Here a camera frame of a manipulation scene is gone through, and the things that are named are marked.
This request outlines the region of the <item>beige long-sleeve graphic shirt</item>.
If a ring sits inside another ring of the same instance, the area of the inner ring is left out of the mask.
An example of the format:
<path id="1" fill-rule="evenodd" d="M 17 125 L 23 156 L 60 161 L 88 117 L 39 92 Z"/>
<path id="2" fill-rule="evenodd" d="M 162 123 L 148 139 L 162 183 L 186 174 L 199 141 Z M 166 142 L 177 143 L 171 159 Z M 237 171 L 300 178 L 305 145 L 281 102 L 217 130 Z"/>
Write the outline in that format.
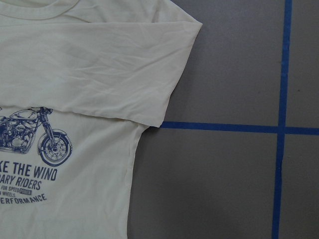
<path id="1" fill-rule="evenodd" d="M 139 140 L 201 26 L 169 0 L 1 1 L 1 238 L 127 237 Z"/>

